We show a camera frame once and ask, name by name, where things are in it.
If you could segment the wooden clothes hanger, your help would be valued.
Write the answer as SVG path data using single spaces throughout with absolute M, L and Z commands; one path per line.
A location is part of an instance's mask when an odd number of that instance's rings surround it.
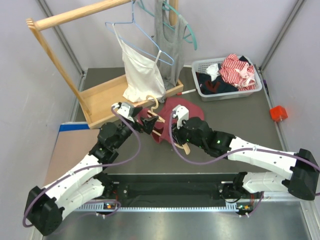
M 147 95 L 146 96 L 146 100 L 149 100 L 149 98 L 151 98 L 154 102 L 155 102 L 155 106 L 152 106 L 149 110 L 147 110 L 147 115 L 148 117 L 158 117 L 157 122 L 160 123 L 165 123 L 165 119 L 163 119 L 161 116 L 159 116 L 157 113 L 154 113 L 154 110 L 156 110 L 159 107 L 159 102 L 158 100 L 152 96 L 152 95 Z M 179 145 L 177 143 L 174 143 L 174 145 L 176 147 L 178 147 L 179 149 L 183 149 L 186 155 L 189 155 L 191 150 L 188 146 L 187 143 L 183 144 L 183 145 Z

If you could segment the red tank top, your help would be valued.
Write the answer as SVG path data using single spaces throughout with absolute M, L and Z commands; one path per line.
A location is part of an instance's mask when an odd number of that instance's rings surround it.
M 169 129 L 172 124 L 178 122 L 179 130 L 182 130 L 182 120 L 190 120 L 193 117 L 205 119 L 203 110 L 192 102 L 180 98 L 169 97 L 165 100 L 163 108 L 160 110 L 158 120 L 155 122 L 151 136 L 157 144 L 162 141 L 171 142 Z

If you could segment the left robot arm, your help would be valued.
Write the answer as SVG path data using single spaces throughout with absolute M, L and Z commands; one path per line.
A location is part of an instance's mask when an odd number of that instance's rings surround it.
M 114 191 L 112 180 L 103 171 L 116 165 L 117 150 L 134 134 L 151 134 L 159 116 L 137 115 L 143 107 L 129 103 L 115 103 L 112 113 L 121 120 L 119 125 L 104 123 L 97 135 L 97 142 L 85 157 L 59 179 L 40 188 L 32 188 L 27 197 L 22 224 L 35 227 L 43 236 L 52 234 L 75 209 L 98 198 L 109 198 Z

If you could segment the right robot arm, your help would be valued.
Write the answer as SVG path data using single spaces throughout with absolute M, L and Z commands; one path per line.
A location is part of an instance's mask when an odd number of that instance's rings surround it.
M 208 164 L 221 159 L 242 162 L 265 172 L 243 171 L 232 182 L 233 192 L 239 198 L 259 192 L 288 192 L 294 197 L 313 201 L 317 192 L 320 167 L 313 154 L 304 148 L 287 152 L 263 147 L 233 134 L 212 130 L 199 117 L 170 118 L 169 137 L 172 144 L 191 144 L 213 157 Z

